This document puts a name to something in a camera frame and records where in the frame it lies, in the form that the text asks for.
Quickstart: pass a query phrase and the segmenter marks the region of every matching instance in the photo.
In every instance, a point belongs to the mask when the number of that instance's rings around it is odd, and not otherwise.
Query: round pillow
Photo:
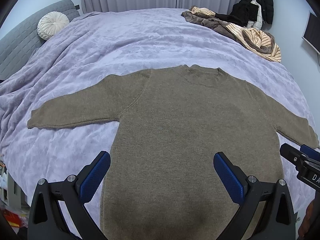
[[[68,23],[70,22],[65,14],[50,12],[40,19],[37,27],[38,35],[40,38],[47,41]]]

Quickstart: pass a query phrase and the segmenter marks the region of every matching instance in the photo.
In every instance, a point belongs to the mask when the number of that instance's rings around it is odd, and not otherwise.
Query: headboard
[[[71,0],[62,0],[37,11],[15,26],[0,40],[0,80],[20,70],[32,52],[45,43],[38,36],[37,25],[44,15],[52,11],[64,13],[69,21],[79,16]]]

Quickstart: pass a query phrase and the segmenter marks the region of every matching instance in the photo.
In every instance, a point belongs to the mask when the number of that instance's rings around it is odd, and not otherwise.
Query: brown striped blanket
[[[281,51],[275,43],[275,38],[267,32],[254,28],[244,28],[236,24],[224,22],[215,18],[215,13],[207,8],[191,7],[181,14],[187,22],[208,27],[234,41],[260,57],[274,62],[281,61]]]

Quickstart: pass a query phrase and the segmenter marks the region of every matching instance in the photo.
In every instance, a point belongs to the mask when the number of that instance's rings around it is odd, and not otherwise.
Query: ribbed neckline
[[[178,68],[178,73],[190,83],[206,87],[218,87],[229,76],[221,68],[206,68],[198,65],[192,65],[191,67],[183,65]]]

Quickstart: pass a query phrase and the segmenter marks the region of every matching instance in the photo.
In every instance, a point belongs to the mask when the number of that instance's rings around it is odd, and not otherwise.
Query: textured blue pad
[[[89,175],[80,186],[79,200],[82,204],[90,202],[94,193],[97,191],[101,181],[107,173],[111,163],[110,154],[105,154],[100,158]]]
[[[215,154],[213,157],[213,166],[220,177],[224,187],[226,188],[229,196],[234,203],[242,205],[244,202],[244,189],[236,178],[234,173],[221,158],[219,154]]]
[[[303,152],[305,155],[307,155],[309,158],[320,162],[320,153],[318,153],[316,150],[310,148],[309,146],[307,146],[305,144],[301,145],[300,151]]]

